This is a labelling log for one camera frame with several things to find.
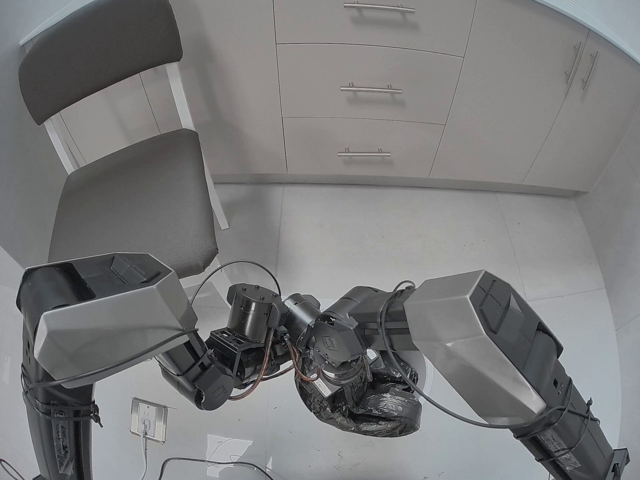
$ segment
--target gray upholstered chair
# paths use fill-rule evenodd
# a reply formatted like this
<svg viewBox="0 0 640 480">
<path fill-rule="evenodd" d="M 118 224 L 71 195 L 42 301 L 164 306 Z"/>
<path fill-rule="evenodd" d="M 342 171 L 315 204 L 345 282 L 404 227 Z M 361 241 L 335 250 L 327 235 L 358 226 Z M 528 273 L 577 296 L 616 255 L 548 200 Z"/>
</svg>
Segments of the gray upholstered chair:
<svg viewBox="0 0 640 480">
<path fill-rule="evenodd" d="M 227 226 L 186 103 L 176 64 L 181 58 L 168 0 L 96 0 L 44 32 L 27 52 L 19 70 L 22 97 L 68 171 L 49 261 L 149 252 L 185 278 L 202 274 L 216 257 L 212 207 Z M 52 116 L 162 65 L 183 128 L 80 166 Z"/>
</svg>

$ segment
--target outlet cover plate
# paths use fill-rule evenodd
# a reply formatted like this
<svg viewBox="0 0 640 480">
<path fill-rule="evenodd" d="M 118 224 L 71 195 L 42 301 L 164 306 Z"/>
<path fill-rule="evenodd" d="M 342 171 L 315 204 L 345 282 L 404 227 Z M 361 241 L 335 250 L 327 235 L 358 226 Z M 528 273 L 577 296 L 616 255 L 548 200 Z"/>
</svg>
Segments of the outlet cover plate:
<svg viewBox="0 0 640 480">
<path fill-rule="evenodd" d="M 131 433 L 136 436 L 142 435 L 144 421 L 147 421 L 149 424 L 147 439 L 164 443 L 166 440 L 166 416 L 168 412 L 166 405 L 133 398 L 131 400 Z"/>
</svg>

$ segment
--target chair leg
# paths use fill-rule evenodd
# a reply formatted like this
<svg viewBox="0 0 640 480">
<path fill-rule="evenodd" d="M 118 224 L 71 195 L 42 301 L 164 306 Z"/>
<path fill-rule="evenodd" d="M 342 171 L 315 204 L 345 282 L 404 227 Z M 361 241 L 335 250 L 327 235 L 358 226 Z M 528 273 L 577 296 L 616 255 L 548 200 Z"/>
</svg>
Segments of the chair leg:
<svg viewBox="0 0 640 480">
<path fill-rule="evenodd" d="M 184 288 L 185 291 L 187 292 L 193 292 L 188 290 L 188 288 L 193 288 L 198 286 L 200 283 L 202 283 L 202 280 L 208 276 L 209 274 L 211 274 L 211 272 L 213 270 L 215 270 L 215 268 L 220 266 L 220 261 L 218 261 L 217 259 L 213 260 L 211 262 L 211 265 L 209 265 L 202 274 L 198 274 L 196 276 L 189 276 L 189 277 L 185 277 L 183 279 L 180 279 L 180 283 L 182 284 L 182 288 Z M 222 300 L 224 300 L 225 304 L 230 307 L 229 303 L 227 302 L 227 292 L 229 291 L 229 286 L 231 286 L 231 281 L 229 280 L 229 277 L 227 276 L 227 274 L 224 272 L 224 270 L 219 270 L 218 272 L 216 272 L 215 274 L 213 274 L 213 276 L 211 276 L 209 278 L 209 281 L 213 284 L 214 288 L 216 289 L 216 291 L 220 294 L 220 296 L 222 297 Z"/>
<path fill-rule="evenodd" d="M 229 224 L 227 222 L 227 217 L 225 217 L 225 212 L 222 210 L 222 204 L 220 204 L 220 198 L 218 197 L 216 188 L 211 180 L 211 172 L 209 172 L 209 167 L 206 162 L 204 162 L 204 173 L 207 176 L 207 188 L 209 189 L 209 200 L 211 201 L 213 213 L 216 216 L 216 219 L 218 219 L 220 229 L 228 229 Z"/>
</svg>

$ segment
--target drawer handle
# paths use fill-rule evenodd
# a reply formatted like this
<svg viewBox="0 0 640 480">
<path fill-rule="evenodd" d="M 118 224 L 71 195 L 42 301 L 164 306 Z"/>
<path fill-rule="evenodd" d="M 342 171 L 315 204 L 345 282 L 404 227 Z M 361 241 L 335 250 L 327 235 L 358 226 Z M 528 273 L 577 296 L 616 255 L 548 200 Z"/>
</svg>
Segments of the drawer handle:
<svg viewBox="0 0 640 480">
<path fill-rule="evenodd" d="M 396 12 L 409 12 L 409 13 L 415 12 L 415 9 L 412 9 L 411 7 L 402 7 L 402 5 L 361 4 L 357 0 L 353 3 L 345 2 L 344 7 L 347 9 L 372 9 L 377 11 L 396 11 Z"/>
<path fill-rule="evenodd" d="M 388 84 L 387 87 L 356 87 L 353 85 L 353 82 L 349 82 L 347 87 L 340 87 L 341 91 L 347 92 L 377 92 L 384 94 L 402 94 L 402 89 L 394 89 L 391 87 L 391 84 Z"/>
<path fill-rule="evenodd" d="M 591 57 L 593 57 L 593 64 L 591 64 L 591 69 L 589 70 L 589 74 L 587 75 L 586 79 L 582 79 L 582 83 L 584 84 L 582 87 L 583 91 L 587 90 L 587 87 L 589 86 L 589 82 L 591 81 L 591 75 L 593 75 L 593 70 L 596 69 L 596 62 L 598 61 L 598 57 L 600 55 L 600 52 L 596 52 L 595 55 L 592 53 Z"/>
<path fill-rule="evenodd" d="M 382 148 L 378 148 L 378 151 L 350 151 L 349 148 L 345 148 L 344 151 L 338 152 L 338 156 L 356 156 L 356 157 L 366 157 L 366 156 L 383 156 L 388 157 L 391 156 L 391 153 L 382 151 Z"/>
<path fill-rule="evenodd" d="M 573 77 L 575 76 L 575 72 L 578 68 L 578 59 L 580 59 L 580 52 L 582 52 L 582 43 L 574 44 L 573 47 L 576 49 L 575 59 L 573 59 L 573 64 L 571 64 L 571 71 L 564 70 L 564 74 L 568 76 L 566 82 L 571 85 L 573 81 Z"/>
</svg>

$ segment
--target drawer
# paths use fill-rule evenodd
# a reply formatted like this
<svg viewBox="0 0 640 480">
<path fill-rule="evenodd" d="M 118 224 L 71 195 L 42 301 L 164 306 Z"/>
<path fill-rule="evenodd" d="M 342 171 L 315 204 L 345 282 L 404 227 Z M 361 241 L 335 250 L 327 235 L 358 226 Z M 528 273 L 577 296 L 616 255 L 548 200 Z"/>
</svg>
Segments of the drawer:
<svg viewBox="0 0 640 480">
<path fill-rule="evenodd" d="M 345 8 L 345 3 L 412 8 Z M 396 46 L 464 56 L 476 0 L 273 0 L 279 43 Z"/>
<path fill-rule="evenodd" d="M 284 117 L 357 117 L 444 124 L 462 59 L 380 46 L 278 45 Z M 351 92 L 350 88 L 387 92 Z"/>
<path fill-rule="evenodd" d="M 443 125 L 377 119 L 285 118 L 287 172 L 427 178 Z M 390 156 L 338 156 L 382 149 Z"/>
</svg>

